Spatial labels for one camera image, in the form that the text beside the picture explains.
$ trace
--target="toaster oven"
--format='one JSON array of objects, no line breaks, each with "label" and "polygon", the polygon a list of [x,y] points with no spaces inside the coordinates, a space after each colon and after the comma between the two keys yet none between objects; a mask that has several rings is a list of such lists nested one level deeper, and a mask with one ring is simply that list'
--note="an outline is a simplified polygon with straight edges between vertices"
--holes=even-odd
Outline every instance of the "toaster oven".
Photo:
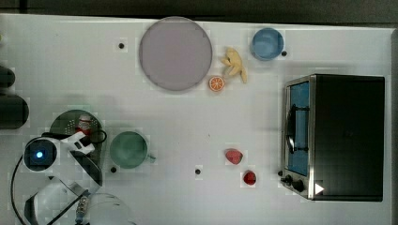
[{"label": "toaster oven", "polygon": [[383,77],[314,74],[284,96],[286,188],[315,201],[383,199]]}]

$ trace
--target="green cup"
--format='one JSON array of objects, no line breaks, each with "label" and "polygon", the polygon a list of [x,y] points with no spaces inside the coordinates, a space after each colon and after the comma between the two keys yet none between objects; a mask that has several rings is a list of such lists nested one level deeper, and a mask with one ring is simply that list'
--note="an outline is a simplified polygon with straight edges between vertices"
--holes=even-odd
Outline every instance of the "green cup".
[{"label": "green cup", "polygon": [[123,169],[135,168],[147,158],[153,163],[155,157],[148,154],[145,139],[138,133],[126,131],[118,134],[111,143],[112,161]]}]

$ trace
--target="white table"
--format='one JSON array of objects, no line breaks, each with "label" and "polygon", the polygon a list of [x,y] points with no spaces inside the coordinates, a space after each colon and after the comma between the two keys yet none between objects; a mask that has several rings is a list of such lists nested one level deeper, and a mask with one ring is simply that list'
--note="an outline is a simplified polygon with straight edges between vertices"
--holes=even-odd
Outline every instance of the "white table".
[{"label": "white table", "polygon": [[[200,85],[180,94],[161,90],[141,70],[137,52],[154,20],[0,15],[2,65],[15,70],[11,92],[29,104],[28,122],[0,130],[0,217],[17,219],[9,181],[24,145],[47,131],[69,109],[94,113],[110,133],[140,129],[150,139],[155,164],[110,173],[104,152],[104,186],[131,209],[137,224],[390,224],[390,34],[391,29],[285,24],[199,22],[213,44],[209,75],[222,74],[219,58],[236,48],[248,70],[219,94]],[[269,62],[252,57],[249,43],[263,27],[282,32],[288,55]],[[127,48],[119,50],[123,42]],[[282,187],[282,90],[285,82],[312,73],[386,77],[386,149],[383,202],[309,202]],[[237,147],[246,159],[225,165],[223,150]],[[194,169],[202,165],[195,179]],[[254,188],[241,187],[240,173],[252,169]],[[18,173],[17,205],[46,178]],[[74,210],[60,221],[71,224]]]}]

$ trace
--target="strawberry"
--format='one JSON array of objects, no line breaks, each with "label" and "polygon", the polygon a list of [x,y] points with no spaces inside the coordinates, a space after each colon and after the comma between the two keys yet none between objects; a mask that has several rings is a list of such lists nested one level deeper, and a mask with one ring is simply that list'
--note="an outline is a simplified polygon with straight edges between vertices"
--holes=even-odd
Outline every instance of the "strawberry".
[{"label": "strawberry", "polygon": [[250,186],[255,184],[255,180],[256,177],[253,171],[247,171],[246,174],[243,176],[243,181]]},{"label": "strawberry", "polygon": [[243,158],[243,154],[235,148],[229,148],[225,153],[226,158],[234,165],[238,165]]}]

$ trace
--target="blue bowl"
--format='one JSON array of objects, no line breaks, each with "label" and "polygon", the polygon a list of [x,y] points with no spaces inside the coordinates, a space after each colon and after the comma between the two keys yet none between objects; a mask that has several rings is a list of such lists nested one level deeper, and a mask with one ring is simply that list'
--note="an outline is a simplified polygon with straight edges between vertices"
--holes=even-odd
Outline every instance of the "blue bowl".
[{"label": "blue bowl", "polygon": [[278,56],[283,50],[281,33],[272,28],[264,28],[255,33],[251,51],[255,58],[267,61]]}]

